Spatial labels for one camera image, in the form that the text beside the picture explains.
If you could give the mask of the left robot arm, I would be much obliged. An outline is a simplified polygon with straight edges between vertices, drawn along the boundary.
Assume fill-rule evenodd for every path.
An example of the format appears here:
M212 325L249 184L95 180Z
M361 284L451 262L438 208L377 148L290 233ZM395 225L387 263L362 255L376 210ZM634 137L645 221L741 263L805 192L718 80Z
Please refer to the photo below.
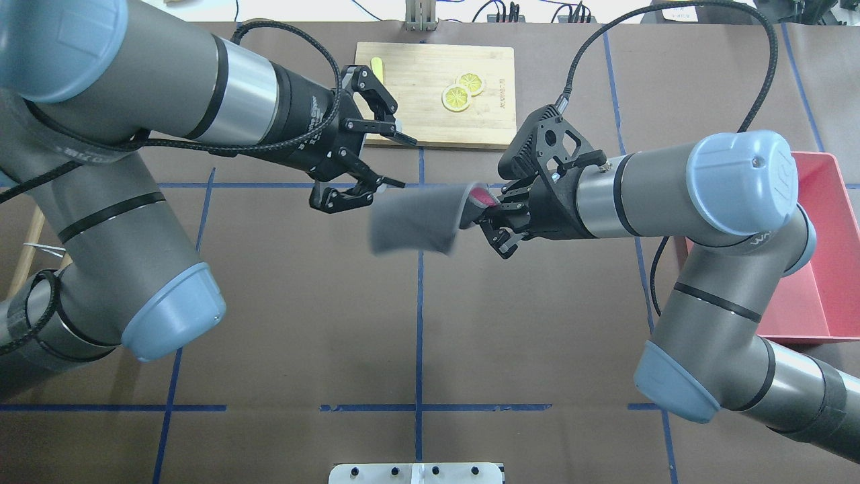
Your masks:
M2 399L117 347L143 362L215 327L226 304L142 147L246 155L304 172L342 212L384 185L368 134L405 146L366 65L271 19L230 39L141 1L2 2L2 200L27 193L71 255L2 303Z

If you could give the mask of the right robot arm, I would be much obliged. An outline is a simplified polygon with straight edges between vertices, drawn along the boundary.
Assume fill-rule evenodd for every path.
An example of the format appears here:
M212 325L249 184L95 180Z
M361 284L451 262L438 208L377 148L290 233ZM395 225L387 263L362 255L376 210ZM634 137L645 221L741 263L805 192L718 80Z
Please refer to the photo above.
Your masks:
M507 181L476 222L503 258L520 240L686 238L692 248L645 343L636 388L699 424L722 409L858 461L858 379L757 333L778 282L811 260L798 168L769 130L606 157L540 129L499 163Z

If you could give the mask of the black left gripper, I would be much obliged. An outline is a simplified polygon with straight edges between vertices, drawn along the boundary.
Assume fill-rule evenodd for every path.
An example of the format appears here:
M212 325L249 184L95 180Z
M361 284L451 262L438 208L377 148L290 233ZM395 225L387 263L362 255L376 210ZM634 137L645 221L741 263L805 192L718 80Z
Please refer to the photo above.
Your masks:
M314 180L309 205L323 212L342 212L369 206L374 195L406 184L379 175L361 159L368 134L406 147L418 141L402 131L395 119L397 103L368 65L347 65L341 92L277 65L277 113L268 132L270 143L291 140L314 129L319 132L268 153L272 163L299 169Z

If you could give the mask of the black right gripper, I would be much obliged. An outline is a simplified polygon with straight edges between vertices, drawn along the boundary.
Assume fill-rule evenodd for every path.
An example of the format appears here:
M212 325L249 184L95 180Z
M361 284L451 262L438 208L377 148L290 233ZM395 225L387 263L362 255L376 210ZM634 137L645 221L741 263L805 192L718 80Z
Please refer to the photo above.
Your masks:
M560 177L551 175L552 187L537 174L524 178L502 175L507 181L501 196L503 204L476 200L476 207L481 209L476 225L481 226L492 250L508 259L522 239L586 239L587 229L578 214L575 196L582 174L583 168L572 168Z

